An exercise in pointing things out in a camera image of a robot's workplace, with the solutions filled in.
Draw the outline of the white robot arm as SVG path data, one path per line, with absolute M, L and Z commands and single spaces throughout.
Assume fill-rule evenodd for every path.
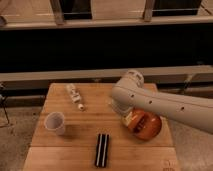
M 213 134 L 213 99 L 148 90 L 137 70 L 128 70 L 110 96 L 113 110 L 122 116 L 138 108 Z

